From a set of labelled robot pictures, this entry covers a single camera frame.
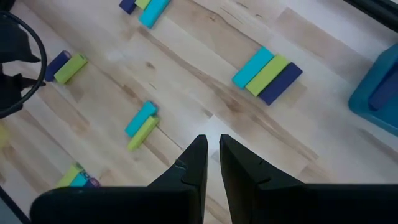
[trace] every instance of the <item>black cable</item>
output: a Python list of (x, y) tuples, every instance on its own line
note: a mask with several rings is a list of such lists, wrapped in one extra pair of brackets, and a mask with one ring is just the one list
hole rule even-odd
[(21, 100), (19, 100), (16, 104), (10, 106), (9, 108), (0, 111), (0, 117), (5, 117), (12, 113), (12, 111), (18, 109), (21, 105), (23, 105), (32, 95), (40, 88), (41, 84), (44, 81), (45, 70), (47, 69), (47, 54), (45, 53), (44, 45), (40, 37), (36, 34), (36, 32), (30, 28), (24, 21), (22, 21), (17, 16), (11, 14), (10, 12), (0, 11), (0, 16), (6, 16), (12, 21), (21, 25), (36, 41), (40, 50), (40, 58), (42, 61), (42, 68), (40, 69), (40, 74), (37, 79), (37, 83), (27, 92)]

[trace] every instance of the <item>foam block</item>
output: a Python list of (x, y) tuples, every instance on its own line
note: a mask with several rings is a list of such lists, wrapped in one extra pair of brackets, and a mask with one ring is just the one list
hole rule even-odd
[(87, 64), (82, 54), (75, 54), (55, 75), (57, 82), (65, 84), (77, 71)]
[(136, 6), (136, 0), (122, 0), (122, 2), (119, 4), (119, 7), (128, 14), (132, 14)]
[(269, 50), (261, 47), (250, 61), (232, 78), (232, 82), (243, 89), (273, 58), (274, 55)]
[(281, 56), (276, 55), (247, 85), (254, 96), (258, 96), (265, 87), (270, 84), (278, 74), (289, 64), (289, 61)]
[(131, 151), (137, 149), (156, 127), (157, 123), (159, 123), (159, 118), (156, 116), (150, 116), (145, 121), (144, 125), (142, 125), (142, 127), (138, 130), (137, 134), (131, 139), (127, 148)]
[(0, 124), (0, 150), (6, 147), (10, 136), (7, 129)]
[(85, 172), (81, 171), (72, 181), (70, 184), (70, 187), (83, 187), (86, 185), (88, 180), (90, 179), (90, 176)]
[(146, 122), (146, 120), (150, 116), (155, 115), (156, 112), (157, 108), (151, 101), (145, 102), (144, 106), (142, 106), (141, 110), (138, 111), (124, 131), (130, 138), (132, 138)]
[(149, 3), (150, 0), (136, 0), (136, 5), (140, 7), (142, 10), (146, 9)]
[(259, 97), (271, 105), (303, 71), (294, 63), (288, 64), (283, 71), (260, 93)]
[(139, 18), (141, 23), (151, 29), (169, 2), (170, 0), (152, 0)]
[(60, 182), (57, 184), (57, 187), (66, 187), (69, 186), (73, 180), (75, 180), (76, 176), (83, 171), (78, 164), (72, 164), (68, 170), (68, 172), (62, 177)]
[(374, 110), (381, 109), (394, 96), (398, 95), (398, 62), (386, 75), (386, 79), (369, 98), (369, 105)]
[(63, 50), (58, 56), (52, 60), (45, 71), (44, 80), (47, 82), (54, 81), (54, 75), (70, 60), (72, 56), (66, 50)]

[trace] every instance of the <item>teal bin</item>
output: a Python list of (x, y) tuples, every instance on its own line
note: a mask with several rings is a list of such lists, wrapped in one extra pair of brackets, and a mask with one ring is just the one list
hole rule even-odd
[[(396, 136), (398, 136), (398, 94), (390, 94), (386, 103), (377, 110), (370, 106), (369, 99), (381, 86), (387, 86), (385, 82), (393, 80), (392, 76), (398, 75), (397, 64), (398, 44), (395, 44), (379, 56), (348, 103), (351, 111)], [(389, 86), (398, 88), (392, 83)]]

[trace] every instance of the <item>wood grain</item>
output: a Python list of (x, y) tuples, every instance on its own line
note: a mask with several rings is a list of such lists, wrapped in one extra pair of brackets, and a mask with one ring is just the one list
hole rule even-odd
[[(11, 139), (0, 152), (0, 185), (26, 213), (73, 161), (103, 185), (147, 185), (198, 134), (209, 141), (205, 223), (231, 222), (220, 134), (305, 182), (398, 181), (398, 138), (347, 107), (373, 61), (398, 41), (393, 31), (343, 1), (174, 0), (151, 30), (140, 10), (130, 16), (118, 4), (20, 0), (12, 10), (49, 60), (62, 50), (89, 60), (67, 85), (49, 83), (1, 122)], [(261, 45), (303, 70), (272, 106), (231, 81)], [(40, 67), (4, 69), (37, 77)], [(160, 124), (129, 152), (124, 128), (146, 100), (159, 106)]]

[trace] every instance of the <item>cyan foam block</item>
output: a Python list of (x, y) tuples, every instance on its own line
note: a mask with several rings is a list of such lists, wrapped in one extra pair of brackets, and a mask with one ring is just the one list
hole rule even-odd
[(134, 9), (137, 7), (136, 0), (122, 0), (119, 4), (119, 7), (122, 8), (126, 13), (132, 14)]
[(47, 82), (54, 81), (54, 75), (70, 60), (72, 56), (66, 50), (63, 50), (52, 62), (47, 66), (44, 80)]
[(85, 172), (81, 171), (72, 181), (70, 187), (83, 187), (86, 185), (87, 181), (90, 179), (90, 176)]
[(155, 115), (156, 112), (157, 108), (151, 101), (145, 102), (144, 106), (142, 106), (141, 110), (138, 111), (124, 131), (130, 138), (132, 138), (145, 123), (145, 121), (150, 116)]
[(273, 58), (274, 55), (268, 49), (261, 47), (250, 61), (232, 78), (232, 82), (240, 89), (243, 89)]
[(260, 93), (259, 97), (271, 105), (303, 71), (294, 63), (288, 64), (283, 71)]
[(398, 95), (398, 62), (393, 66), (386, 75), (385, 80), (371, 95), (369, 105), (371, 105), (372, 109), (379, 110), (396, 95)]
[(398, 44), (384, 51), (349, 99), (348, 106), (357, 115), (398, 136), (398, 95), (394, 95), (379, 110), (369, 105), (369, 97), (398, 63)]
[(152, 0), (139, 18), (141, 23), (151, 29), (169, 2), (170, 0)]

